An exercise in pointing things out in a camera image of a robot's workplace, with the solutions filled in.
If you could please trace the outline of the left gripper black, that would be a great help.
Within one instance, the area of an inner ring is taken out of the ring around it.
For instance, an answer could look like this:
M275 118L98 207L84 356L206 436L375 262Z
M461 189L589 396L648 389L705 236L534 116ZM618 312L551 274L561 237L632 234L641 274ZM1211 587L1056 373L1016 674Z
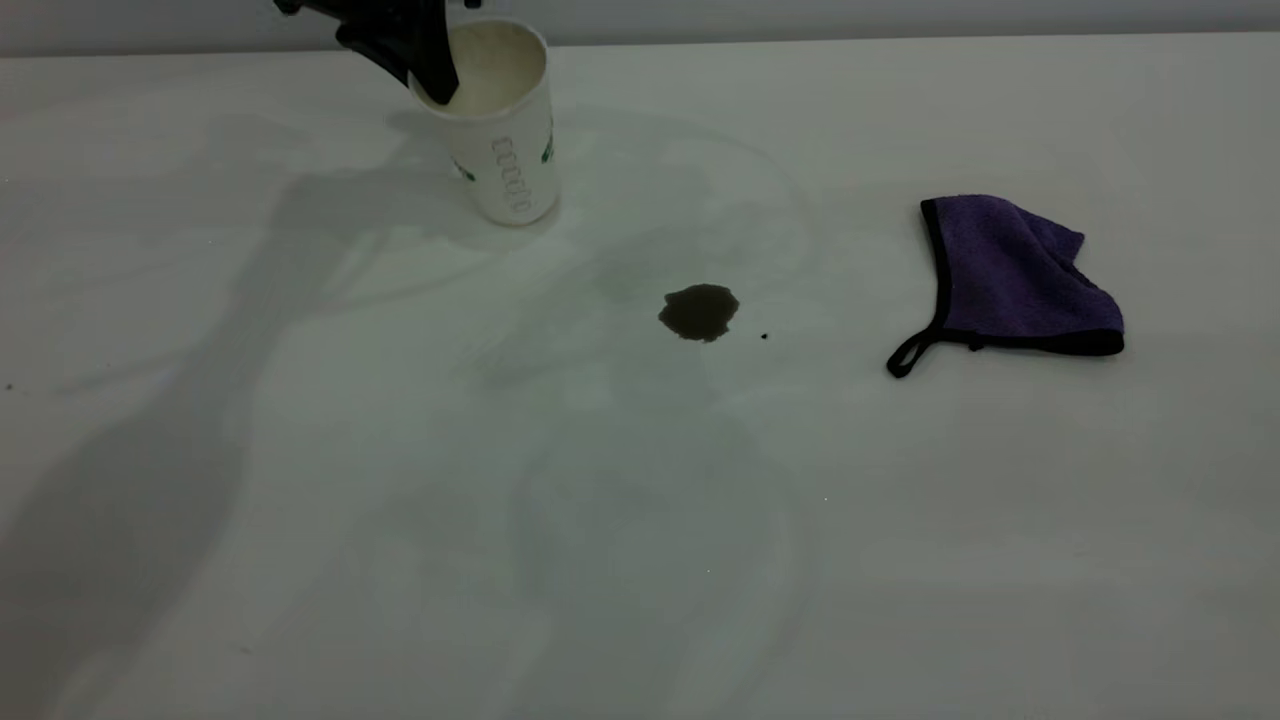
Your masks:
M449 6L460 1L275 1L284 15L314 12L340 23L335 41L410 87L416 79L436 105L460 88L449 40Z

